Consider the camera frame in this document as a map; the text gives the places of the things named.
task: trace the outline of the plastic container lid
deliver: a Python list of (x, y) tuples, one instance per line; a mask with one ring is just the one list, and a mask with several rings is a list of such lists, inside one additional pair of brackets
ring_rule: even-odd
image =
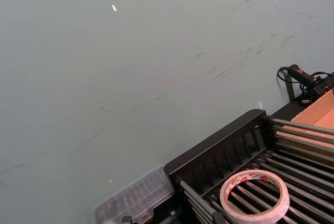
[(134, 222), (144, 224), (152, 218), (154, 208), (173, 194), (163, 166), (157, 167), (97, 207), (95, 224), (121, 224), (128, 215)]

